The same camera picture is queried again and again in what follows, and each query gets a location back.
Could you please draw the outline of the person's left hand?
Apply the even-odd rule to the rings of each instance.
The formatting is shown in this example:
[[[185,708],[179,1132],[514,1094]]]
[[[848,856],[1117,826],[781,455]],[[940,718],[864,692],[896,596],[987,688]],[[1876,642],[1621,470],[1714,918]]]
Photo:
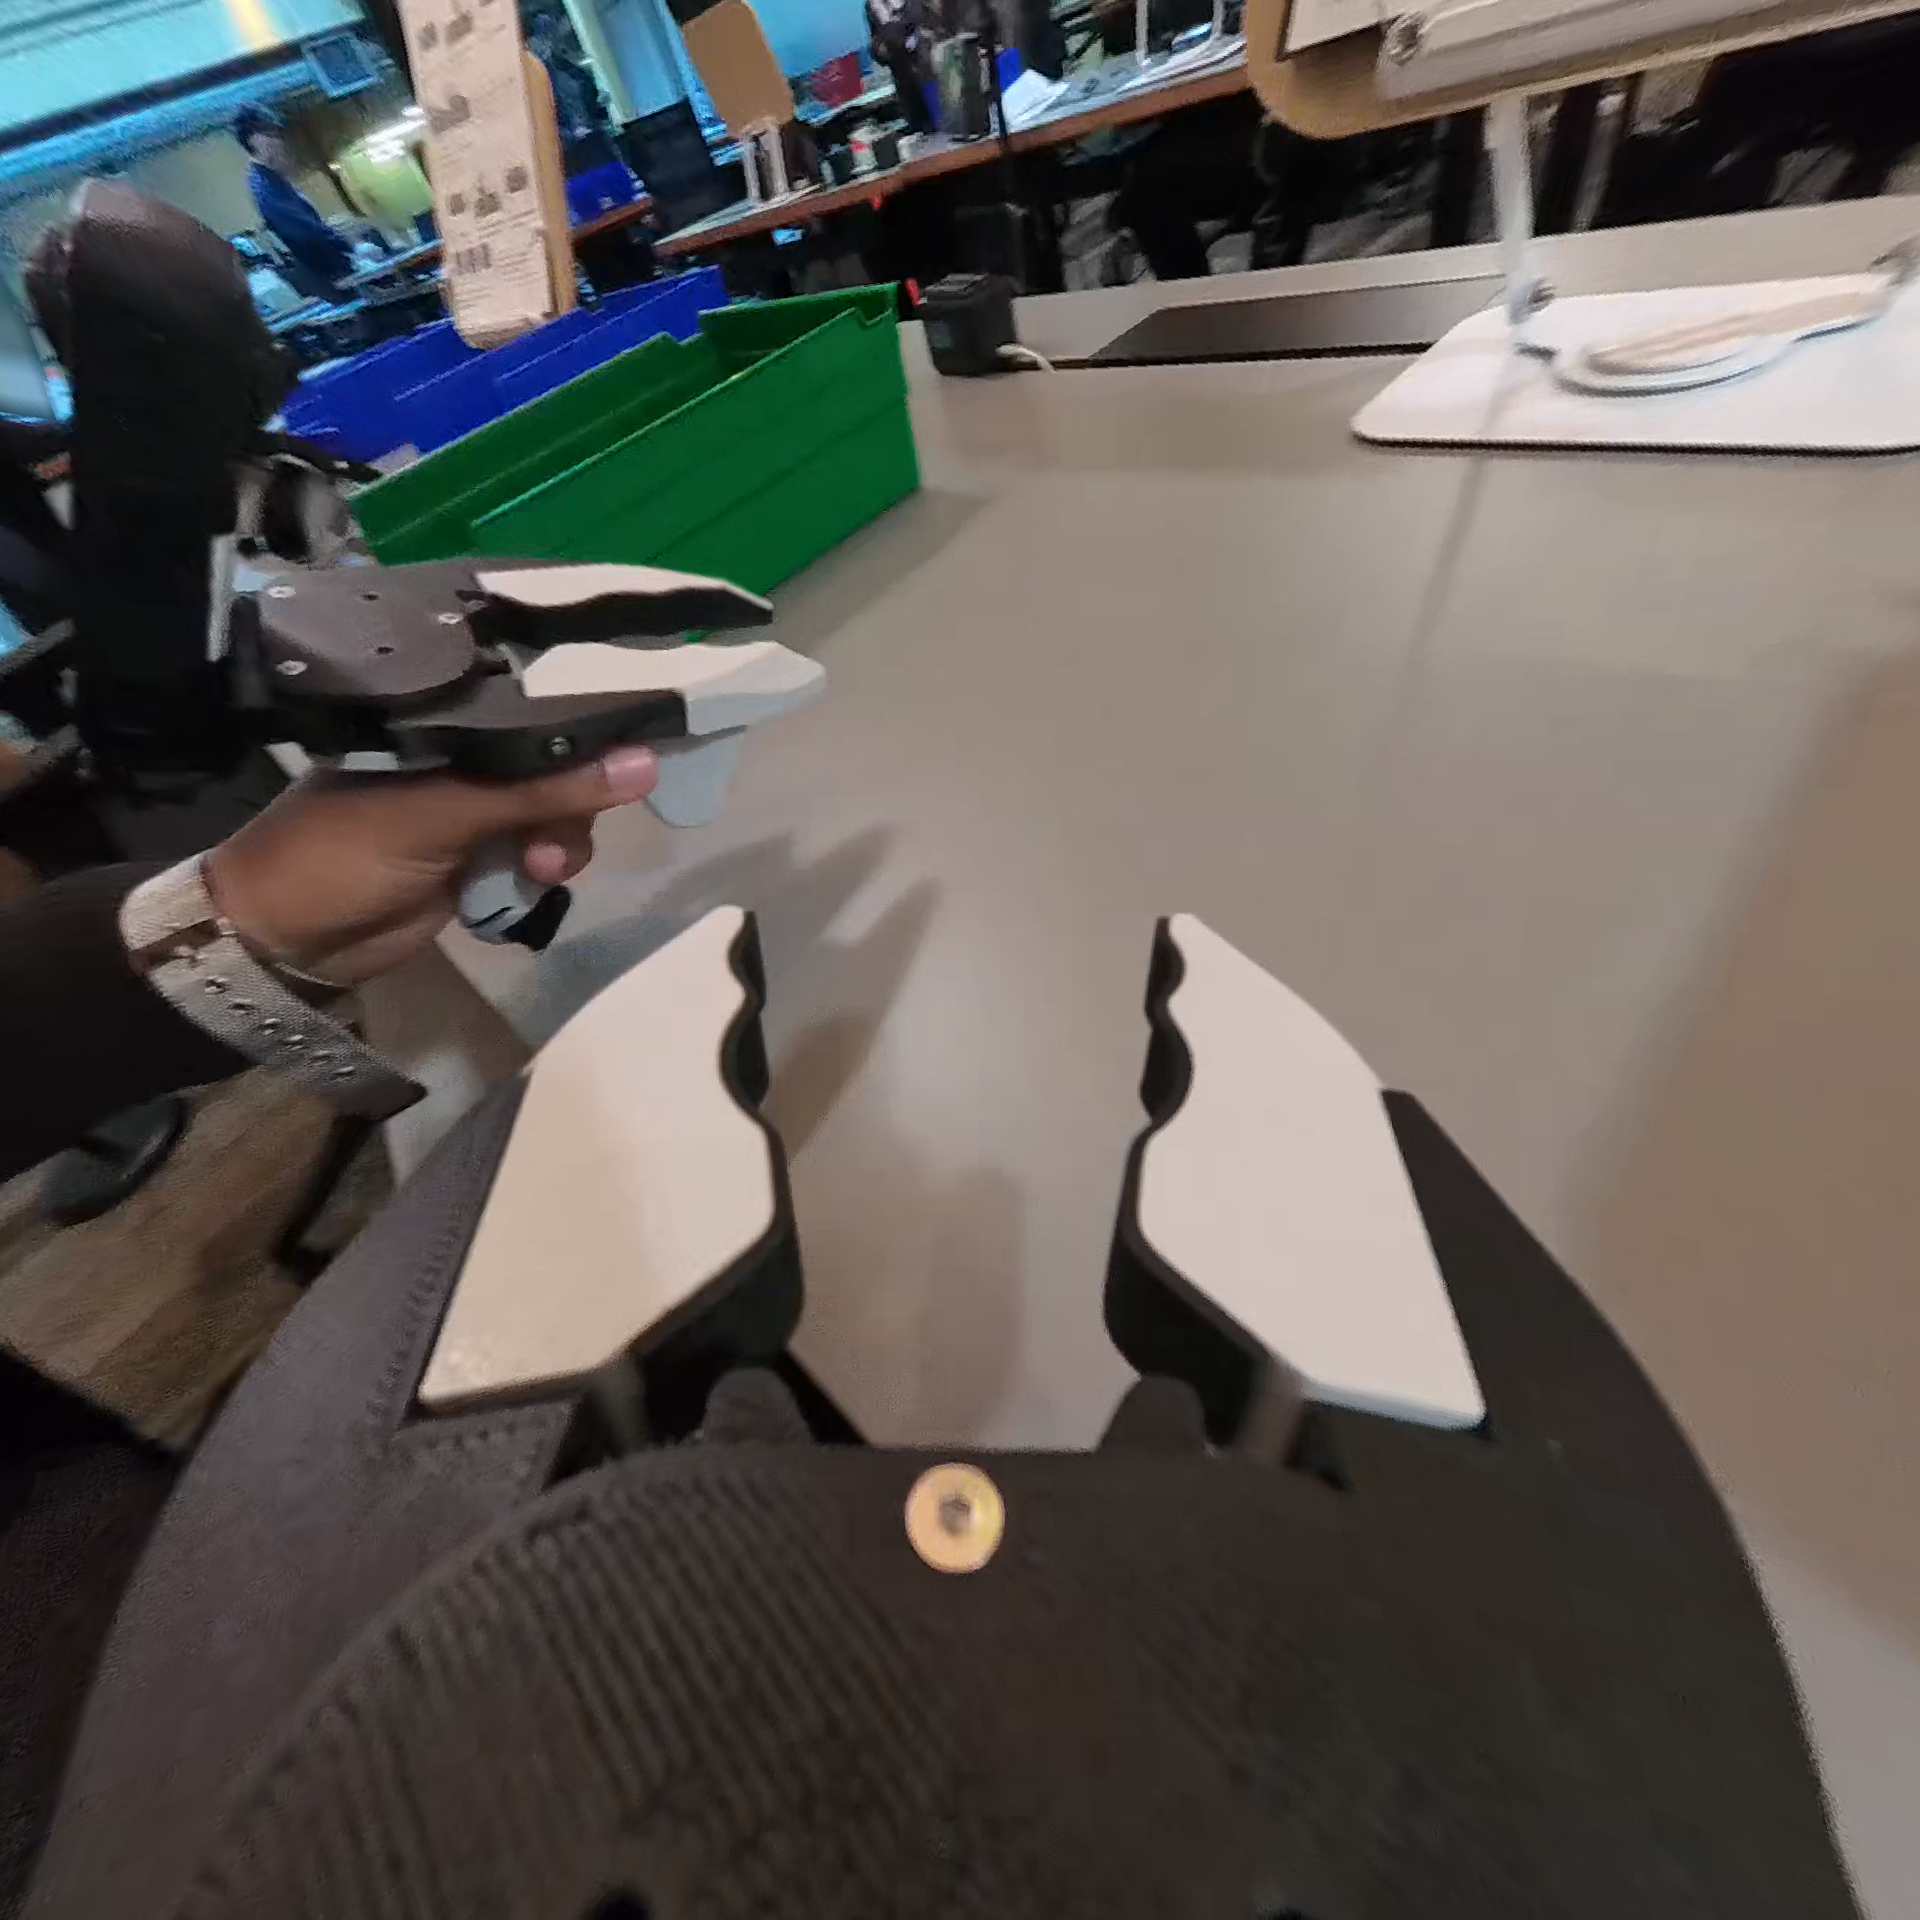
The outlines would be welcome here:
[[[585,872],[597,819],[657,782],[640,746],[514,784],[321,774],[205,854],[201,875],[259,961],[357,991],[440,939],[483,854],[512,854],[544,897]]]

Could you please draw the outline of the blue plastic bin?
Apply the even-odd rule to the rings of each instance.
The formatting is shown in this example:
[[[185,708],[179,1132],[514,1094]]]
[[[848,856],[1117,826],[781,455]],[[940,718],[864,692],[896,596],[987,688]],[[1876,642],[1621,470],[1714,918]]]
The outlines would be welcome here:
[[[281,431],[355,465],[433,452],[657,338],[688,344],[730,299],[705,268],[611,292],[512,344],[474,351],[450,323],[416,328],[295,384]]]

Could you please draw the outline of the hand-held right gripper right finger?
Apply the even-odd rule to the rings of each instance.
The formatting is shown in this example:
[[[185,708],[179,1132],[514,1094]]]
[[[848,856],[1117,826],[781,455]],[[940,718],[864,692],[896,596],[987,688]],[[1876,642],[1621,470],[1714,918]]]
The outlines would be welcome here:
[[[1331,1019],[1196,915],[1155,928],[1144,1132],[1103,1314],[1217,1450],[1336,1408],[1469,1434],[1487,1396],[1385,1103]]]

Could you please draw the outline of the wooden top table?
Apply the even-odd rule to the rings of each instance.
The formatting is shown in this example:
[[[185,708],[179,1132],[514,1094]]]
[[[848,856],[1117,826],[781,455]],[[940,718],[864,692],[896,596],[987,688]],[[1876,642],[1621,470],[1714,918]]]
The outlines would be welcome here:
[[[1208,50],[1161,60],[1111,60],[1077,78],[1044,83],[1026,112],[1016,114],[1009,136],[956,140],[929,136],[901,162],[845,184],[816,184],[787,199],[739,202],[664,233],[661,258],[706,256],[764,233],[824,225],[848,209],[881,209],[901,194],[948,177],[995,170],[1029,154],[1047,154],[1098,134],[1161,122],[1176,112],[1212,106],[1249,92],[1243,38],[1227,38]]]

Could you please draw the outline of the black battery charger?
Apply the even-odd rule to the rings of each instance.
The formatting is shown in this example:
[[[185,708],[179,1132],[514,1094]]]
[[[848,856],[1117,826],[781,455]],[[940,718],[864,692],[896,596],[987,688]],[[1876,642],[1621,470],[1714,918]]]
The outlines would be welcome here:
[[[1018,286],[992,272],[956,272],[920,289],[929,360],[943,377],[995,377],[1019,366]]]

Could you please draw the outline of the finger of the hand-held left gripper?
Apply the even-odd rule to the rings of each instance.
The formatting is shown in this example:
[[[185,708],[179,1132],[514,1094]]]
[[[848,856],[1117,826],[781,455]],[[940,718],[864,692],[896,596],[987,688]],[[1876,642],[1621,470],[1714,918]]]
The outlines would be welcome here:
[[[521,690],[535,699],[680,695],[680,735],[655,746],[658,780],[647,807],[667,828],[708,826],[730,792],[740,738],[827,690],[820,660],[778,640],[567,642],[529,657]]]
[[[688,634],[770,627],[759,592],[671,568],[567,563],[492,566],[475,571],[475,620],[517,644],[637,644]]]

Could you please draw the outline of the tan board on white stand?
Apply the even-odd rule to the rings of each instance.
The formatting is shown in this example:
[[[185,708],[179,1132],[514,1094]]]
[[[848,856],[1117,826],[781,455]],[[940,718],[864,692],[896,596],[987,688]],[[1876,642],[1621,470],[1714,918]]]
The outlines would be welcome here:
[[[740,154],[754,206],[797,192],[787,134],[794,92],[749,2],[688,2],[676,11],[693,72]]]

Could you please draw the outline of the narrow instruction board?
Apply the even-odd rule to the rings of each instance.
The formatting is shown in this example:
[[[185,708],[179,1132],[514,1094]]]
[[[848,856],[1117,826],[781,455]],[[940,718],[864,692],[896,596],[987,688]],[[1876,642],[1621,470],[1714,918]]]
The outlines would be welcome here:
[[[511,346],[578,303],[560,128],[514,2],[399,2],[444,303],[469,347]]]

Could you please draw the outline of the green plastic bin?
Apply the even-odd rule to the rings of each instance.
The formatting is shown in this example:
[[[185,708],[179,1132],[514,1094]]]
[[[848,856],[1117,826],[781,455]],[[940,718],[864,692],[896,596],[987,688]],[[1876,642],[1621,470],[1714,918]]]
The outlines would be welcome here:
[[[384,566],[624,563],[753,592],[922,490],[901,296],[869,283],[700,319],[362,487]]]

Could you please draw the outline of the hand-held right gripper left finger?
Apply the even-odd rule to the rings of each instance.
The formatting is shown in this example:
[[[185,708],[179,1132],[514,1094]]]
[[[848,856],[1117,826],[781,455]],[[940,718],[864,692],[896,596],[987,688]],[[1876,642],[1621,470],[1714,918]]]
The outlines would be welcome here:
[[[722,1376],[779,1360],[803,1268],[764,1000],[756,919],[722,904],[539,1049],[421,1414],[587,1402],[624,1440],[684,1438]]]

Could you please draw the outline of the black office chair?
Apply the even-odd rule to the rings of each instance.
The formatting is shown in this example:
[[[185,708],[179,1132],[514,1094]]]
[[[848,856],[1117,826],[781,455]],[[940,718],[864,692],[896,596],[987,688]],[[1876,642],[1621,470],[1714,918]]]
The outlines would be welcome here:
[[[39,1206],[48,1223],[76,1228],[121,1208],[169,1159],[185,1126],[185,1099],[164,1096],[90,1127],[41,1174]]]

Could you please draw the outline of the grey desk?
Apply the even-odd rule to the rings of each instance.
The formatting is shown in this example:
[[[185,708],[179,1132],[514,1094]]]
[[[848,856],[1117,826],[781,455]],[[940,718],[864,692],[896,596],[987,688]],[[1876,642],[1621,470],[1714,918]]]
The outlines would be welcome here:
[[[1360,446],[1385,360],[904,362],[924,487],[792,583],[829,692],[555,951],[377,1006],[483,1088],[759,915],[800,1353],[884,1444],[1079,1450],[1155,923],[1426,1104],[1745,1530],[1863,1906],[1916,1915],[1916,462]]]

